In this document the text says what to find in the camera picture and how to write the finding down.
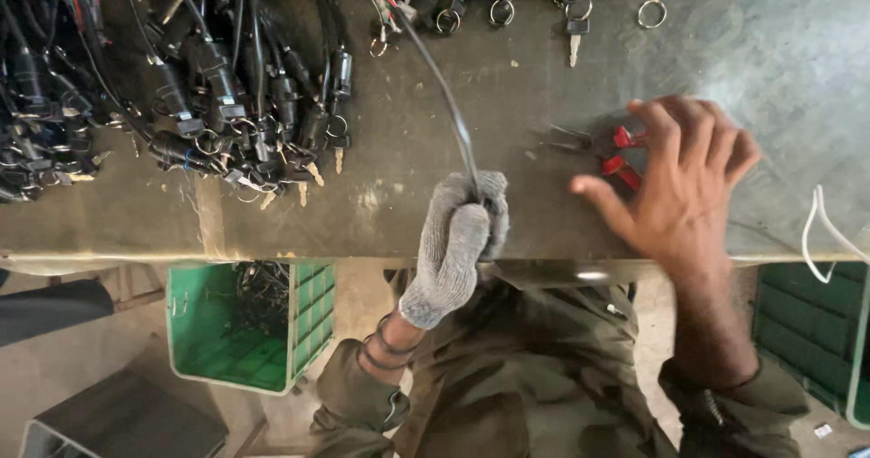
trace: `person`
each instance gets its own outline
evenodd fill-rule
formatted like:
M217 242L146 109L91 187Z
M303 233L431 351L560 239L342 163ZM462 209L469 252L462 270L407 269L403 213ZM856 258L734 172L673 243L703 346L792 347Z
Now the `person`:
M807 412L806 396L759 357L729 295L731 192L759 149L708 101L665 96L627 109L649 134L631 205L600 178L577 176L569 189L672 281L674 353L659 384L680 410L680 452L638 388L625 293L479 279L477 261L496 258L508 230L506 179L483 173L483 205L460 175L436 187L416 276L391 280L406 285L397 307L365 341L338 344L317 383L312 455L799 456L788 425ZM410 398L398 386L406 366Z

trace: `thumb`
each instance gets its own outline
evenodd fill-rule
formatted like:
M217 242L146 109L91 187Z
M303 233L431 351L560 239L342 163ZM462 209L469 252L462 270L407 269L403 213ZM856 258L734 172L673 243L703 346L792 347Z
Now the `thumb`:
M574 176L569 189L571 193L581 194L591 201L616 235L625 239L631 234L634 219L613 186L601 178L581 175Z
M490 235L486 209L477 203L462 205L450 221L450 237L442 267L473 269Z

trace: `grey knit glove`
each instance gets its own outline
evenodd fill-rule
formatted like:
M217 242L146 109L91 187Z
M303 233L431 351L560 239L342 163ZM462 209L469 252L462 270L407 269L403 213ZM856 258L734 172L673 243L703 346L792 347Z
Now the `grey knit glove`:
M484 205L473 203L472 183L451 174L435 187L420 236L417 277L398 301L405 319L432 329L472 297L478 259L498 256L507 234L507 179L481 172Z

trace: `finger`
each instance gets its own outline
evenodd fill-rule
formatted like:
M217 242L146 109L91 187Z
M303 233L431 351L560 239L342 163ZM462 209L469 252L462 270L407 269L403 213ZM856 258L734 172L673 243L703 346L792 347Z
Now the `finger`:
M657 101L633 99L626 108L637 115L649 134L650 165L659 160L677 164L680 160L680 125Z
M457 208L468 203L467 180L461 174L451 174L435 186L429 202L429 213L420 234L419 256L434 265L439 265L445 255L450 219Z
M623 239L631 237L634 219L613 186L593 176L574 176L570 189L572 193L581 194L591 201L616 235Z
M473 269L483 252L490 234L490 217L486 209L477 204L462 205L450 221L450 237L444 256L446 269Z
M734 141L740 133L727 115L712 101L700 101L701 106L712 113L716 125L713 126L710 151L707 152L706 163L713 171L725 174L725 166L734 151Z
M490 214L490 238L486 242L486 247L484 247L484 252L480 254L480 257L492 260L501 253L501 248L507 239L507 231L510 229L505 195L500 195L491 200L488 198L484 207Z
M478 175L480 193L484 198L494 198L504 195L507 189L507 178L498 171L481 171Z
M705 164L716 123L712 113L697 99L687 96L665 96L656 101L682 125L680 163Z
M736 185L760 160L761 150L753 136L748 131L741 130L734 141L734 151L725 167L725 182L728 186Z

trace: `sleeve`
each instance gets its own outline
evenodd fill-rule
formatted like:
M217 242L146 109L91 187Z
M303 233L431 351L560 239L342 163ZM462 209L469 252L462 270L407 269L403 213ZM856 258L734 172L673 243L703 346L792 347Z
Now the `sleeve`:
M411 407L398 386L366 373L357 363L362 343L345 339L318 378L323 405L314 413L310 456L393 457L394 445L384 436L399 426Z
M800 456L788 426L809 412L807 395L767 358L759 358L759 371L751 380L726 391L683 379L673 360L662 366L658 384L680 410L680 456Z

